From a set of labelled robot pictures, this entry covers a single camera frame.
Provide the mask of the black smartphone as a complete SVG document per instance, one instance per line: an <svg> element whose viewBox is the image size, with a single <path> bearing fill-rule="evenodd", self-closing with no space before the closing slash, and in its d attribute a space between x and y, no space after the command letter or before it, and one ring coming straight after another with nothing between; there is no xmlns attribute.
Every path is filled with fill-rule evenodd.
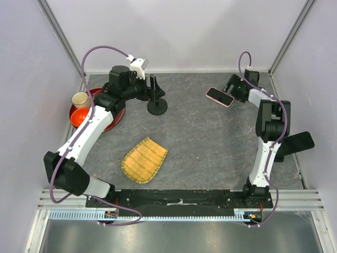
<svg viewBox="0 0 337 253"><path fill-rule="evenodd" d="M286 137L279 147L277 153L282 153L287 156L305 150L313 149L314 147L315 143L312 139L311 134L305 131Z"/></svg>

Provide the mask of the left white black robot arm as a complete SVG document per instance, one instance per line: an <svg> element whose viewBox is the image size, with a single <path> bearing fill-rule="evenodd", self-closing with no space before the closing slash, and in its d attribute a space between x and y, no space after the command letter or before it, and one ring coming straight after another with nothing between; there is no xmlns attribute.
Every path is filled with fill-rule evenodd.
<svg viewBox="0 0 337 253"><path fill-rule="evenodd" d="M103 207L111 207L116 199L114 185L89 176L82 168L85 159L101 133L125 109L126 101L145 101L150 114L161 115L167 110L164 95L155 75L139 79L135 70L112 67L83 123L57 152L44 156L49 188L58 187L75 196L96 196Z"/></svg>

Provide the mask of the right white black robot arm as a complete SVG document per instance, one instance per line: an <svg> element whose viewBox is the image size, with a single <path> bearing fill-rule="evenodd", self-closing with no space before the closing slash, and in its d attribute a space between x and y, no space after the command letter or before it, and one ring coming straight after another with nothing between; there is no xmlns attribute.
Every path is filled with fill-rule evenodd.
<svg viewBox="0 0 337 253"><path fill-rule="evenodd" d="M289 135L289 101L278 101L276 97L258 87L260 73L245 70L244 77L232 74L223 91L236 100L250 102L258 108L255 133L258 148L254 167L240 194L246 207L254 207L259 202L267 203L271 198L270 174L274 159L282 141Z"/></svg>

